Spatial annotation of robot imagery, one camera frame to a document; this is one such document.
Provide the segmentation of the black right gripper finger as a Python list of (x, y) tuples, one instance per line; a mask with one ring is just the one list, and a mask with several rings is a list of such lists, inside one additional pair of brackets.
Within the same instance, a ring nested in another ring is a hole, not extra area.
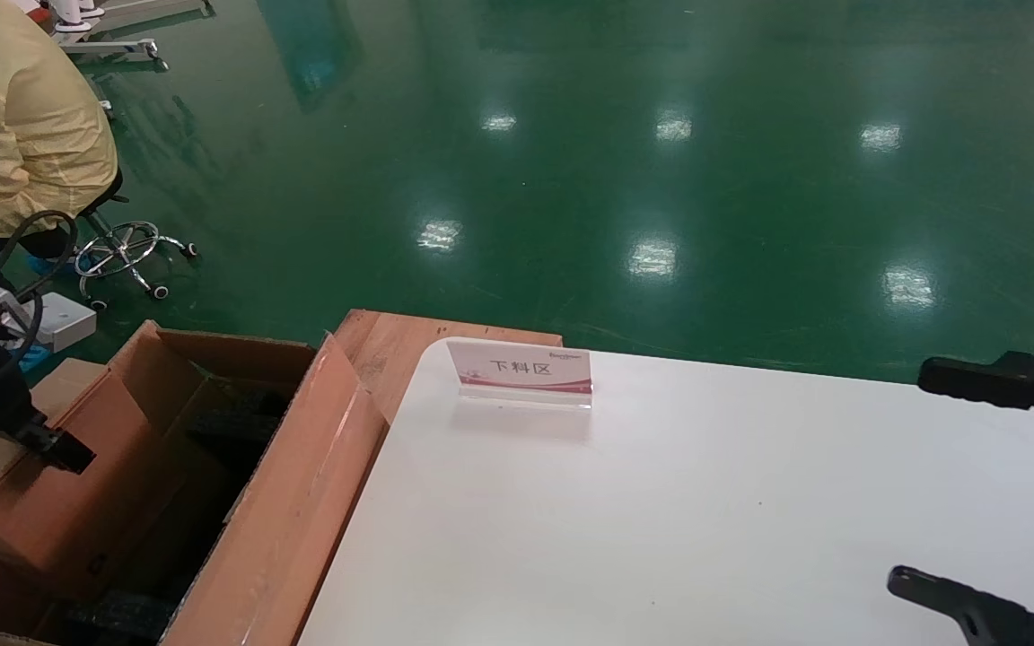
[(989, 364), (927, 357), (916, 384), (926, 393), (995, 407), (1034, 408), (1034, 353), (1006, 352)]
[(1011, 599), (912, 567), (890, 570), (887, 590), (951, 618), (968, 645), (1034, 645), (1034, 612)]

